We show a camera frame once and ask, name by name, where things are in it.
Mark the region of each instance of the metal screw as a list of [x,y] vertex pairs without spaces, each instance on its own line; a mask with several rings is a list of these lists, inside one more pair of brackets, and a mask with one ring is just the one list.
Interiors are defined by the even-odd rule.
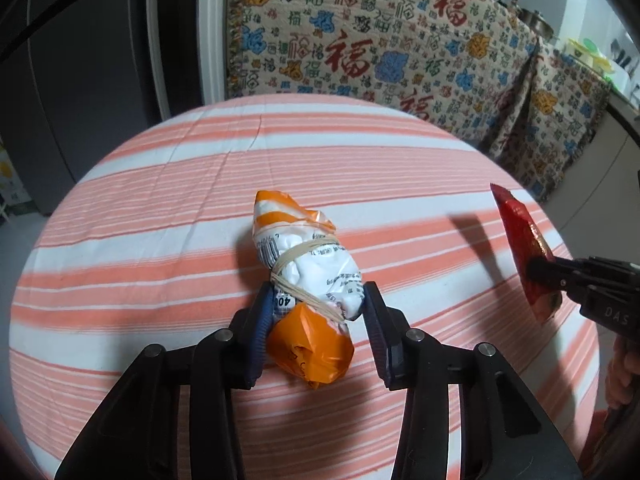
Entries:
[[221,328],[216,332],[215,338],[218,341],[231,341],[231,338],[234,336],[234,333],[231,332],[228,328]]
[[424,339],[426,334],[424,333],[423,330],[420,330],[419,328],[410,328],[409,330],[406,331],[406,336],[411,341],[415,341],[415,342],[419,343],[420,341],[422,341]]
[[478,345],[478,350],[482,355],[486,355],[487,357],[495,355],[495,346],[491,343],[480,343]]
[[160,355],[160,352],[163,350],[162,345],[158,343],[153,343],[151,345],[145,346],[145,356],[146,357],[157,357]]

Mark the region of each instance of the cloth with chinese characters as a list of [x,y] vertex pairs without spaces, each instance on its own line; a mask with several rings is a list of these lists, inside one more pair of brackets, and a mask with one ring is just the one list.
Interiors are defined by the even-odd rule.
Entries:
[[540,202],[609,85],[494,0],[228,0],[228,96],[352,96],[465,140]]

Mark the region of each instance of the round table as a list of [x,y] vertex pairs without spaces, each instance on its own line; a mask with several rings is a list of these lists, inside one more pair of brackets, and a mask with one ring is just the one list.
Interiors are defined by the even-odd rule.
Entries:
[[[252,244],[259,189],[321,208],[365,280],[441,342],[495,344],[575,454],[598,375],[593,323],[564,300],[534,320],[489,183],[543,211],[472,147],[389,108],[280,94],[193,110],[127,141],[65,198],[12,305],[10,359],[24,433],[48,475],[141,349],[197,343],[251,303],[267,276]],[[347,375],[317,391],[277,367],[234,394],[249,479],[388,479],[403,392],[377,377],[362,318]],[[450,389],[451,478],[460,457]]]

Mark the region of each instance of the snack package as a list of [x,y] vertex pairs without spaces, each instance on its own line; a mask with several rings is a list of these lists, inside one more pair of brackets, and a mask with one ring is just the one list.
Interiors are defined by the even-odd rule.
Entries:
[[544,323],[560,308],[562,293],[528,280],[527,265],[537,256],[552,262],[554,255],[526,206],[502,186],[491,184],[491,192],[498,205],[524,294],[536,320]]
[[364,298],[360,270],[334,233],[322,212],[287,194],[255,196],[254,244],[276,290],[267,353],[313,388],[348,370],[353,343],[346,320],[360,315]]

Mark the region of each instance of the orange and white package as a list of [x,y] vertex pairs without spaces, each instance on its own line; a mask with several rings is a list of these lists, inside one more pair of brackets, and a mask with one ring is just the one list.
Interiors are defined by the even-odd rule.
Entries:
[[276,291],[267,353],[314,388],[348,370],[353,343],[345,320],[360,315],[364,298],[360,270],[334,233],[322,212],[289,195],[256,194],[254,243]]

